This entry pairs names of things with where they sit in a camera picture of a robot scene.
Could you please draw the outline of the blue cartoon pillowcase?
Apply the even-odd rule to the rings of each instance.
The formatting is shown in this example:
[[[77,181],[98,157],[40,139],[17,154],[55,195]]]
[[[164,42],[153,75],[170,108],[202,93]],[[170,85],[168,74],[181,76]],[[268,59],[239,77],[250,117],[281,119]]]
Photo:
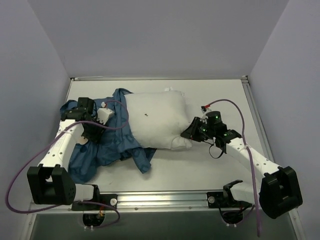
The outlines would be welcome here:
[[[127,121],[127,112],[119,103],[125,105],[125,95],[130,93],[125,88],[117,88],[112,97],[94,100],[98,108],[105,102],[114,111],[114,116],[107,122],[108,127],[119,128]],[[136,167],[144,174],[151,169],[151,159],[155,152],[154,148],[143,148],[127,124],[121,129],[105,130],[99,143],[77,143],[70,157],[68,173],[76,184],[85,184],[95,176],[98,167],[133,158]]]

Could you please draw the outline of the white pillow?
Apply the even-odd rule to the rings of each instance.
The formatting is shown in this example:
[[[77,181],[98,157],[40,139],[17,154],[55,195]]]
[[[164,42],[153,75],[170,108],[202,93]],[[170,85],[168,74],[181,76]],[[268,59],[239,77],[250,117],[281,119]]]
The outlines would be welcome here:
[[[143,148],[185,150],[193,146],[181,137],[191,122],[180,91],[130,93],[125,101],[131,133]]]

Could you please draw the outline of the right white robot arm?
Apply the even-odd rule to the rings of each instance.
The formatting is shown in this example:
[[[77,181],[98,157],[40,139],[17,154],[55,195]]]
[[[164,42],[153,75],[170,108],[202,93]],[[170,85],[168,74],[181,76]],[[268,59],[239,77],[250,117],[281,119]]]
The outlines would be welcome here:
[[[237,160],[254,177],[252,184],[237,179],[224,185],[223,205],[258,204],[268,217],[276,219],[303,204],[296,171],[290,166],[281,167],[245,144],[240,133],[223,123],[219,111],[195,117],[181,137],[196,142],[212,140],[215,147]]]

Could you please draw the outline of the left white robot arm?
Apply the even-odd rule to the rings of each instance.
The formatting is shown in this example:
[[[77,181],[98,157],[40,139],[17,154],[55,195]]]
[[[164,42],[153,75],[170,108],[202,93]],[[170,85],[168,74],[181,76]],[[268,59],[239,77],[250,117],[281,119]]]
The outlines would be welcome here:
[[[38,205],[71,205],[82,201],[90,210],[100,206],[97,188],[76,184],[68,172],[76,144],[98,143],[105,126],[114,115],[105,103],[98,108],[93,99],[80,97],[77,105],[63,110],[54,143],[38,166],[31,166],[27,179],[31,195]]]

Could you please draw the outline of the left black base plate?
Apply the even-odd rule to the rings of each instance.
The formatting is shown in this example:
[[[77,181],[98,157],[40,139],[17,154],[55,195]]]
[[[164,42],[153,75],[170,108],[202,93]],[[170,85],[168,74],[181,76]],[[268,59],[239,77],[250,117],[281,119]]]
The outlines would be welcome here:
[[[104,204],[113,208],[117,208],[118,195],[117,194],[96,194],[92,199],[87,200],[87,202],[95,202]],[[74,202],[71,206],[72,211],[98,211],[98,210],[109,210],[108,208],[97,205],[97,204],[88,204],[82,203],[79,200]]]

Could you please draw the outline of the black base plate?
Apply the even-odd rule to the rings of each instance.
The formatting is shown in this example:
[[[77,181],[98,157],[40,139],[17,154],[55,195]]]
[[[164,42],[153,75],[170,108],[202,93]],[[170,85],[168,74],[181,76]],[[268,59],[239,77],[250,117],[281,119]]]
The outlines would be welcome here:
[[[207,206],[210,209],[244,209],[252,207],[251,203],[245,201],[230,200],[223,191],[209,191],[206,193]]]
[[[87,202],[95,202],[104,204],[113,208],[117,208],[118,195],[117,194],[96,194],[92,199],[87,200]],[[109,210],[108,208],[97,205],[97,204],[88,204],[82,203],[79,200],[74,202],[71,206],[72,211],[98,211],[98,210]]]

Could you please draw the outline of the aluminium front rail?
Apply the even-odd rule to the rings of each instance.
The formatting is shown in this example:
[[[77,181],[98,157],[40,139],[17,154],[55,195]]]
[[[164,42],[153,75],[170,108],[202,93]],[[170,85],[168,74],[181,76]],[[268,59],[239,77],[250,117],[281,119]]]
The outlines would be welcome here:
[[[208,208],[207,192],[223,191],[229,200],[243,201],[260,207],[270,218],[275,219],[301,205],[301,196],[283,185],[262,185],[254,197],[253,189],[244,182],[226,185],[222,190],[187,190],[187,191],[138,191],[138,192],[103,192],[98,194],[117,194],[116,209],[156,209],[156,208]],[[70,205],[35,204],[31,203],[31,211],[42,212],[53,208],[68,208]]]

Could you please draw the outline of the aluminium rail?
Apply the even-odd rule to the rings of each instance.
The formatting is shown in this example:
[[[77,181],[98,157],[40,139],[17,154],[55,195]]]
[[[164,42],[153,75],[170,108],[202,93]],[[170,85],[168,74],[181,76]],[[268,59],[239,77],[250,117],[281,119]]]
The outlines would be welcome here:
[[[249,83],[249,77],[247,75],[244,75],[241,77],[241,83],[243,86],[243,90],[250,108],[250,112],[253,118],[253,122],[255,125],[255,128],[257,130],[257,134],[258,134],[258,138],[259,138],[259,142],[261,144],[262,147],[262,151],[265,157],[267,157],[270,161],[272,161],[273,163],[275,162],[274,157],[273,157],[273,153],[267,138],[267,134],[261,119],[261,116],[259,114],[252,90],[251,90],[251,86]]]
[[[275,219],[301,205],[301,196],[283,185],[262,185],[254,197],[253,189],[244,182],[226,185],[222,190],[187,190],[187,191],[138,191],[138,192],[103,192],[98,194],[117,194],[116,209],[156,209],[156,208],[208,208],[207,192],[223,191],[229,200],[243,201],[260,207],[270,218]],[[31,211],[42,212],[53,208],[68,208],[70,205],[35,204],[31,203]]]

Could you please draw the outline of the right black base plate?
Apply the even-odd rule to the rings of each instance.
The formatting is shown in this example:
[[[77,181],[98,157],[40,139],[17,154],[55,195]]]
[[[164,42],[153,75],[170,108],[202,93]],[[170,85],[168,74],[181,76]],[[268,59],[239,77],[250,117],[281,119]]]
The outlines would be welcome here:
[[[244,209],[252,207],[251,203],[245,201],[230,200],[223,191],[209,191],[206,193],[207,206],[210,209]]]

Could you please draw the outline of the aluminium right side rail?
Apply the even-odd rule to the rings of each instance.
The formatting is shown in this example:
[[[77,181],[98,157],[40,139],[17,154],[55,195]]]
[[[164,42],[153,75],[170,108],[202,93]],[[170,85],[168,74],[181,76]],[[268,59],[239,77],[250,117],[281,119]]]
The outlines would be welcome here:
[[[259,142],[261,144],[262,147],[262,151],[265,157],[267,157],[270,161],[272,161],[273,163],[275,162],[274,157],[273,157],[273,153],[267,138],[267,134],[261,119],[261,116],[259,114],[252,90],[251,90],[251,86],[249,83],[249,77],[247,75],[244,75],[241,77],[241,83],[243,86],[243,90],[250,108],[250,112],[253,118],[253,122],[255,125],[255,128],[257,130],[257,134],[258,134],[258,138],[259,138]]]

